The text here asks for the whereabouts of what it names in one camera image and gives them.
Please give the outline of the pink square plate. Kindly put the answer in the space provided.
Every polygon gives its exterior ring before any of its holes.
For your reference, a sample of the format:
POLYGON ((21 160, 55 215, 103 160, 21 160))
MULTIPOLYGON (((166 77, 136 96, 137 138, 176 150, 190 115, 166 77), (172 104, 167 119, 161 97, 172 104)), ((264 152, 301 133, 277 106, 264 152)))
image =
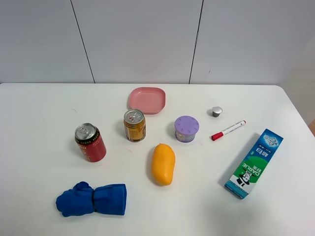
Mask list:
POLYGON ((138 87, 129 95, 128 107, 141 110, 144 114, 158 114, 166 103, 164 90, 156 87, 138 87))

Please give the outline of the gold drink can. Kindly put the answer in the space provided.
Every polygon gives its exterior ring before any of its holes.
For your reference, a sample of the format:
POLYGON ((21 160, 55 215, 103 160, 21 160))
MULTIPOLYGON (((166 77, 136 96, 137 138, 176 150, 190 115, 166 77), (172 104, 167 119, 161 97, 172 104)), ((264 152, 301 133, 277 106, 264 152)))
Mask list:
POLYGON ((128 110, 124 114, 126 137, 131 142, 139 142, 146 137, 146 120, 143 112, 138 109, 128 110))

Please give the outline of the purple lidded round container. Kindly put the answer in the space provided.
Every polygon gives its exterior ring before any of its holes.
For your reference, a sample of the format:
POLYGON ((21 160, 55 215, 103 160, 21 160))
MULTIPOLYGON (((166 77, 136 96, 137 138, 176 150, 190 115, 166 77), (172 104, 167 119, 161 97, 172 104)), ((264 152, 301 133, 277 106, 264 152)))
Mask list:
POLYGON ((180 116, 174 122, 175 137, 182 143, 194 140, 199 130, 199 122, 191 116, 180 116))

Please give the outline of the yellow mango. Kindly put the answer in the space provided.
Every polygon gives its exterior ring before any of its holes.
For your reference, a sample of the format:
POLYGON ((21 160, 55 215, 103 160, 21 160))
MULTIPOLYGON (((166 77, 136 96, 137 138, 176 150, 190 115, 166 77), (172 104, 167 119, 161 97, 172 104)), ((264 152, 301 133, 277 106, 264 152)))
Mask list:
POLYGON ((157 184, 167 186, 172 183, 175 161, 175 153, 169 145, 159 144, 155 147, 151 172, 157 184))

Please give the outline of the small silver cap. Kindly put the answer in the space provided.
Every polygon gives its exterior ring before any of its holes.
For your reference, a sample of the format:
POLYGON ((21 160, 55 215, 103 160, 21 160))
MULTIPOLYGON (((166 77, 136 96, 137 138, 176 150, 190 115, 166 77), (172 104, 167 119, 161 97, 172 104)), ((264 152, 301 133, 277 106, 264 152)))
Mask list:
POLYGON ((215 118, 217 118, 222 112, 223 109, 219 106, 215 106, 211 109, 211 115, 215 118))

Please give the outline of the red whiteboard marker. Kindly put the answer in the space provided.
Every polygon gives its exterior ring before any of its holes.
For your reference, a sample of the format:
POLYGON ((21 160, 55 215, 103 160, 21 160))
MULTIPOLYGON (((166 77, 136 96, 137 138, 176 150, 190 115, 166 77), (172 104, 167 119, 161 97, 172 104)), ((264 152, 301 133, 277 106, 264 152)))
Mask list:
POLYGON ((242 120, 242 121, 240 121, 240 122, 238 122, 238 123, 236 123, 236 124, 226 128, 226 129, 224 129, 223 131, 212 135, 210 138, 211 138, 212 141, 218 140, 219 138, 223 137, 224 135, 235 131, 236 129, 244 126, 245 124, 246 124, 246 121, 242 120))

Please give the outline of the red drink can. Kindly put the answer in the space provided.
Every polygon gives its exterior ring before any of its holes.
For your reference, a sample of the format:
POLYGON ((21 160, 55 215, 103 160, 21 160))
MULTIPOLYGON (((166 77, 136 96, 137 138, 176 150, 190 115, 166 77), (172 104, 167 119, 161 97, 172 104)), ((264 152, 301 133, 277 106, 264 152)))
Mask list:
POLYGON ((91 123, 83 123, 75 130, 74 139, 89 162, 98 162, 106 155, 106 147, 99 129, 91 123))

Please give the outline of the Darlie toothpaste box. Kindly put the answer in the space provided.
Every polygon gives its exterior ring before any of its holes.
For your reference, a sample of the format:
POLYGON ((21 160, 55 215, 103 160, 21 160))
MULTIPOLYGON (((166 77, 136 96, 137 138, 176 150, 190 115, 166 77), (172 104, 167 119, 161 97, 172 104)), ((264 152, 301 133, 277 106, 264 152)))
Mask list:
POLYGON ((239 199, 249 195, 282 141, 283 137, 265 129, 224 184, 225 188, 239 199))

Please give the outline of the blue rolled cloth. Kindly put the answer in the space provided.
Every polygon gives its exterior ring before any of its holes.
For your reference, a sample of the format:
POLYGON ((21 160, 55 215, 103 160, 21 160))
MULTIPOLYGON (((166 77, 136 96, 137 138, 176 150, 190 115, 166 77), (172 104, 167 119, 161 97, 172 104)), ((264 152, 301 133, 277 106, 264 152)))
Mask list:
POLYGON ((56 199, 57 210, 62 216, 82 216, 98 212, 124 215, 127 189, 125 184, 110 184, 93 189, 87 182, 79 182, 56 199))

